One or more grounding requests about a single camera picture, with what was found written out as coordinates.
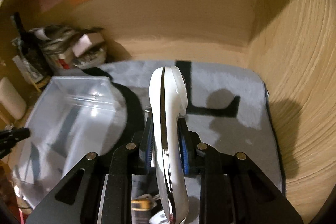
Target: gray fabric mat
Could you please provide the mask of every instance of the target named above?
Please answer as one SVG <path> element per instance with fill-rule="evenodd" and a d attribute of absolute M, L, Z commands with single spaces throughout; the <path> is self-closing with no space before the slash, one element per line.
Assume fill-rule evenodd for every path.
<path fill-rule="evenodd" d="M 175 61 L 122 61 L 104 64 L 100 68 L 107 71 L 115 83 L 129 87 L 145 108 L 150 105 L 148 87 L 152 73 L 159 67 L 172 65 Z M 277 146 L 268 118 L 265 87 L 260 77 L 251 70 L 228 65 L 196 62 L 179 62 L 178 65 L 186 81 L 191 83 L 186 115 L 189 130 L 197 132 L 202 142 L 221 153 L 246 153 L 282 191 Z M 185 73 L 189 67 L 190 79 Z M 80 70 L 64 70 L 60 75 L 85 74 Z M 45 163 L 40 165 L 40 168 L 46 168 Z M 190 204 L 199 204 L 199 183 L 196 179 L 187 179 L 186 182 Z M 43 185 L 38 188 L 40 190 L 34 195 L 40 200 Z M 198 212 L 197 206 L 190 207 L 191 215 L 197 216 Z M 198 223 L 198 217 L 192 217 L 188 223 Z"/>

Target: wood grain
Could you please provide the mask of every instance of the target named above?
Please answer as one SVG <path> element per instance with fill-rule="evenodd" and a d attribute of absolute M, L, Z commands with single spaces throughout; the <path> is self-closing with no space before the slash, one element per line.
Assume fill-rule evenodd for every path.
<path fill-rule="evenodd" d="M 185 59 L 254 70 L 270 93 L 287 198 L 305 223 L 335 185 L 336 0 L 64 1 L 42 14 L 37 0 L 4 0 L 1 16 L 16 9 L 27 28 L 103 27 L 116 60 Z M 1 32 L 3 41 L 13 36 L 6 19 Z"/>

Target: pile of objects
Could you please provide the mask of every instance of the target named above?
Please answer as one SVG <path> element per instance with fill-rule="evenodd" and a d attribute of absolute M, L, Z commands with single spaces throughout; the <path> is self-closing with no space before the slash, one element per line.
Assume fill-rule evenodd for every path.
<path fill-rule="evenodd" d="M 102 28 L 74 29 L 50 25 L 25 31 L 19 13 L 12 16 L 19 37 L 12 43 L 18 48 L 13 61 L 25 80 L 44 88 L 55 71 L 87 69 L 103 64 L 107 46 L 100 34 Z"/>

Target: round metal screw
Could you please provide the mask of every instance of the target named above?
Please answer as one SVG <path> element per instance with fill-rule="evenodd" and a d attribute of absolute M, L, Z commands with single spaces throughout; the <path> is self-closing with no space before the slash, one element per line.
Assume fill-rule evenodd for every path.
<path fill-rule="evenodd" d="M 135 143 L 128 143 L 127 145 L 126 145 L 126 148 L 128 149 L 128 150 L 133 150 L 134 148 L 136 148 L 136 144 Z"/>
<path fill-rule="evenodd" d="M 96 158 L 96 153 L 95 152 L 90 152 L 90 153 L 87 153 L 86 154 L 86 158 L 88 159 L 88 160 L 94 160 L 95 158 Z"/>
<path fill-rule="evenodd" d="M 206 143 L 199 143 L 199 144 L 197 145 L 197 148 L 198 148 L 199 150 L 205 150 L 205 149 L 208 148 L 208 146 L 206 145 Z"/>
<path fill-rule="evenodd" d="M 243 153 L 243 152 L 238 152 L 236 156 L 237 156 L 237 158 L 240 159 L 240 160 L 244 160 L 244 159 L 246 159 L 246 154 Z"/>

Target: white handheld shower head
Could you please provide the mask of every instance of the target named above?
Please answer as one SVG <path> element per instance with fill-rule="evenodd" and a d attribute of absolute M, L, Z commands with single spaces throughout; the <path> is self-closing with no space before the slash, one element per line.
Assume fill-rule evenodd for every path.
<path fill-rule="evenodd" d="M 177 119 L 186 114 L 186 87 L 180 70 L 162 67 L 154 71 L 149 85 L 154 126 L 157 184 L 163 210 L 171 224 L 184 222 L 189 202 L 179 149 Z"/>

